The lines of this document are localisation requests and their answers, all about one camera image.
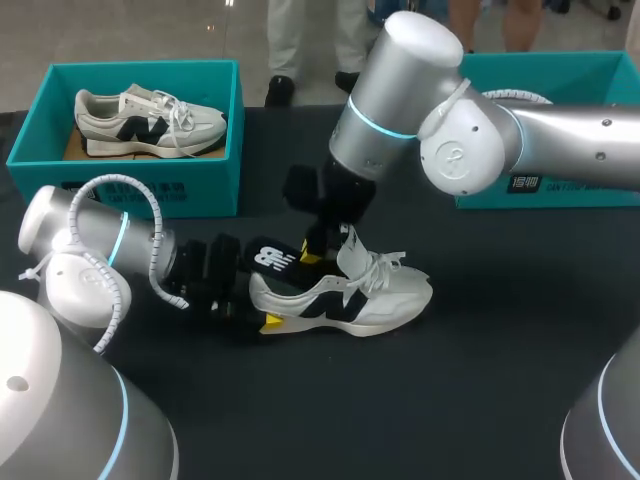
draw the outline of person's leg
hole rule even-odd
[[[271,81],[265,106],[288,106],[300,73],[306,0],[269,0],[267,39]]]
[[[367,60],[365,0],[336,0],[336,85],[351,93]]]
[[[507,52],[528,52],[542,23],[541,0],[508,0],[502,33]]]
[[[449,0],[449,28],[465,52],[473,50],[473,30],[480,14],[481,0]]]

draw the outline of white sneaker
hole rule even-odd
[[[325,275],[310,290],[295,294],[283,285],[283,274],[299,261],[270,246],[255,254],[254,265],[275,270],[269,277],[253,273],[249,293],[256,309],[271,314],[261,332],[293,333],[334,327],[358,337],[378,335],[416,318],[431,300],[428,276],[400,264],[402,252],[368,252],[350,225],[341,227],[342,247],[336,259],[342,275]]]
[[[75,119],[91,157],[134,153],[162,158],[196,156],[224,145],[227,131],[224,114],[215,108],[181,102],[168,93],[138,85],[113,96],[80,90]]]

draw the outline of shoelace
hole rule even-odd
[[[194,155],[190,155],[184,152],[180,145],[178,145],[178,139],[176,137],[175,130],[176,124],[185,132],[190,132],[196,127],[196,122],[193,120],[193,114],[191,113],[191,110],[189,110],[189,106],[186,104],[186,102],[181,102],[170,93],[163,92],[162,90],[154,90],[153,94],[160,97],[158,106],[160,109],[162,109],[162,112],[151,112],[151,115],[162,116],[167,104],[170,104],[171,110],[169,111],[169,133],[171,134],[173,144],[175,145],[176,150],[178,150],[182,155],[195,158]]]
[[[363,287],[367,293],[389,287],[391,273],[402,267],[400,260],[406,252],[374,253],[369,252],[370,265],[360,277],[347,284],[350,288]]]

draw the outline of white cable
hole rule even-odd
[[[456,102],[464,96],[470,85],[471,81],[468,78],[462,80],[453,93],[427,115],[427,118],[424,119],[418,131],[418,138],[420,140],[430,137],[440,128],[444,118],[449,114]]]
[[[151,193],[142,182],[136,180],[135,178],[128,177],[126,175],[120,174],[109,174],[109,175],[101,175],[99,177],[94,178],[93,180],[89,180],[85,183],[73,197],[71,201],[71,206],[69,207],[68,214],[68,222],[69,222],[69,232],[71,233],[71,243],[74,246],[84,247],[82,244],[82,240],[80,239],[80,233],[78,232],[78,224],[77,224],[77,216],[78,216],[78,208],[80,206],[80,202],[83,198],[87,196],[87,194],[97,187],[98,185],[102,185],[104,183],[111,182],[119,182],[126,183],[127,185],[131,185],[136,188],[140,193],[142,193],[149,205],[151,206],[151,210],[153,211],[154,218],[154,234],[153,234],[153,245],[151,247],[151,260],[149,262],[149,282],[151,283],[151,288],[156,292],[156,294],[163,299],[164,301],[170,303],[173,306],[176,306],[182,310],[187,308],[189,304],[186,300],[181,297],[176,297],[174,295],[170,295],[169,293],[162,290],[160,285],[158,284],[158,278],[156,274],[156,262],[158,259],[158,251],[160,250],[160,245],[162,243],[162,215],[160,213],[160,205],[156,200],[156,197]],[[95,255],[90,253],[87,248],[84,248],[82,251],[82,256],[91,263],[93,267],[95,267],[104,281],[107,283],[107,287],[109,291],[113,295],[113,312],[111,314],[111,320],[109,321],[109,325],[102,335],[100,341],[93,347],[93,350],[97,353],[102,353],[105,347],[109,344],[113,335],[118,328],[118,324],[120,323],[120,317],[122,312],[122,297],[120,294],[120,288],[118,287],[118,283],[113,278],[113,275],[109,273],[109,267],[107,264],[98,259]]]
[[[488,92],[484,92],[483,95],[490,100],[524,100],[526,102],[531,103],[547,103],[550,104],[551,101],[544,98],[542,95],[538,95],[537,93],[528,92],[526,90],[516,90],[511,88],[503,88],[501,90],[490,90]]]

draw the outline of black shoe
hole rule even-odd
[[[289,107],[293,99],[293,92],[296,86],[293,80],[284,75],[271,77],[269,82],[269,92],[264,101],[265,107]]]
[[[351,92],[353,92],[353,87],[356,86],[356,82],[358,81],[359,76],[359,73],[337,72],[336,85],[340,90],[343,90],[350,94]]]

